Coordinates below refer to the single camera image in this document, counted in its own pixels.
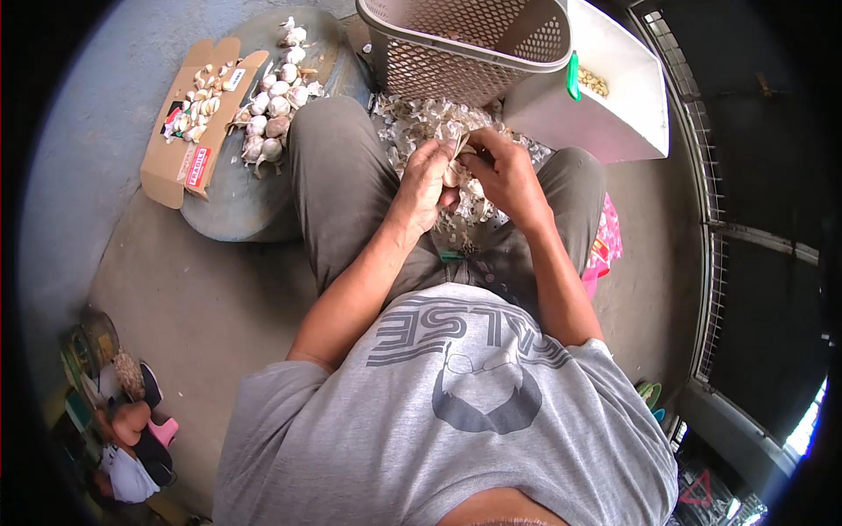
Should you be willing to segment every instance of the gray mesh basket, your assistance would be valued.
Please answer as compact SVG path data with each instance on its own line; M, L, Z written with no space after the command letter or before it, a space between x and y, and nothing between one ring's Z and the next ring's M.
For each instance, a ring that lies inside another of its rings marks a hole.
M356 4L381 86L404 97L483 106L533 73L564 68L572 53L567 11L555 0Z

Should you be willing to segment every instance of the graphic print on shirt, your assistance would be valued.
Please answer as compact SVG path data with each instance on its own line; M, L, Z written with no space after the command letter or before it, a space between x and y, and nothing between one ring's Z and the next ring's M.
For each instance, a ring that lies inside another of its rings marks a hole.
M485 342L462 342L485 329ZM380 342L366 366L400 364L440 353L432 393L433 412L469 433L512 433L528 428L543 395L524 365L560 369L571 357L554 338L514 307L481 301L416 295L380 319ZM516 340L516 345L504 345Z

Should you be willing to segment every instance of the neck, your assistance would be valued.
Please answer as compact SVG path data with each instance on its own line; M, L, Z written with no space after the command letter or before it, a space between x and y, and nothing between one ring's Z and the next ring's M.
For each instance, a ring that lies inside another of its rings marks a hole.
M451 509L436 526L467 526L492 521L522 520L550 526L568 526L555 513L513 487L495 487L468 497Z

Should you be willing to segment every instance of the gray t-shirt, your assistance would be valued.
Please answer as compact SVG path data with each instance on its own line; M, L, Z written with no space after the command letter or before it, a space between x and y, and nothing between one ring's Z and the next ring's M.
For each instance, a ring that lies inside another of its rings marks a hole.
M477 287L395 299L332 375L243 379L216 524L436 524L515 487L571 525L663 524L677 466L605 344L563 347Z

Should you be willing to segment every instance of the red triangle sign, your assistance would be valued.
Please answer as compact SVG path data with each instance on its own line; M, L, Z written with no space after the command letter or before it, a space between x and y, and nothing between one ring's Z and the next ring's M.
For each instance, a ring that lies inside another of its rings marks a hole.
M705 500L690 497L690 494L693 490L695 490L695 487L699 486L699 482L702 481L705 482ZM693 484L681 494L679 502L683 502L685 504L700 504L705 507L711 505L711 475L707 472L707 470L704 470L704 472L699 475L699 478L697 478L695 482L693 482Z

